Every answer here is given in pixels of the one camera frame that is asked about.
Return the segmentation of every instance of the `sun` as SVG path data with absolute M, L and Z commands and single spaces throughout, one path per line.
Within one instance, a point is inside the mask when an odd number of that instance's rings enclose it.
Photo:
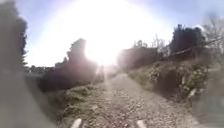
M 149 42 L 157 28 L 164 29 L 161 20 L 129 0 L 71 1 L 54 12 L 38 39 L 49 43 L 48 47 L 43 43 L 39 47 L 45 53 L 54 46 L 55 58 L 47 59 L 49 62 L 63 58 L 70 43 L 83 38 L 88 59 L 100 65 L 114 65 L 122 49 L 140 39 Z
M 105 46 L 100 43 L 92 43 L 87 40 L 87 47 L 85 50 L 88 59 L 97 62 L 99 65 L 117 65 L 117 57 L 121 49 L 112 46 Z
M 126 0 L 80 0 L 76 5 L 82 7 L 78 12 L 87 40 L 86 56 L 100 65 L 116 64 L 120 51 L 138 35 L 141 23 L 136 19 L 146 20 L 139 18 L 139 9 Z

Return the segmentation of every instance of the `roadside vegetation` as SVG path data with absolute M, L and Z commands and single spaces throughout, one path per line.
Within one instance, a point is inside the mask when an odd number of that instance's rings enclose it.
M 213 14 L 203 29 L 178 25 L 168 45 L 158 38 L 153 46 L 139 41 L 123 51 L 119 64 L 144 89 L 175 102 L 199 100 L 212 70 L 218 68 L 214 65 L 221 67 L 217 73 L 222 69 L 221 22 L 223 19 Z

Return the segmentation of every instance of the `bush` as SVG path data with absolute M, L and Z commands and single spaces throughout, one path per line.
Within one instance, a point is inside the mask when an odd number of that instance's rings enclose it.
M 196 60 L 156 62 L 152 66 L 130 71 L 129 74 L 145 89 L 175 101 L 200 95 L 208 76 L 207 67 Z

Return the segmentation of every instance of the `silhouetted tree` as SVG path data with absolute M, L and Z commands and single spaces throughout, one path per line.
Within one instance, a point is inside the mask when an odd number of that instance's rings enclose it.
M 74 86 L 90 84 L 93 79 L 101 81 L 96 76 L 97 65 L 85 56 L 84 39 L 75 41 L 67 52 L 63 62 L 46 72 L 40 79 L 39 87 L 42 91 L 70 89 Z
M 178 25 L 177 28 L 174 29 L 173 39 L 169 45 L 170 53 L 172 55 L 187 50 L 186 52 L 178 54 L 176 57 L 179 59 L 193 57 L 195 52 L 200 52 L 200 49 L 196 46 L 204 42 L 205 38 L 202 36 L 200 28 L 185 28 L 182 25 Z

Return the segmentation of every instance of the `gravel path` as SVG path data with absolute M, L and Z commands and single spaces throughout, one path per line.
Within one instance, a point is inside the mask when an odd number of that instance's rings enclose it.
M 91 101 L 91 116 L 83 119 L 86 128 L 138 128 L 141 123 L 147 128 L 202 127 L 187 110 L 141 89 L 125 74 L 104 85 L 106 91 Z

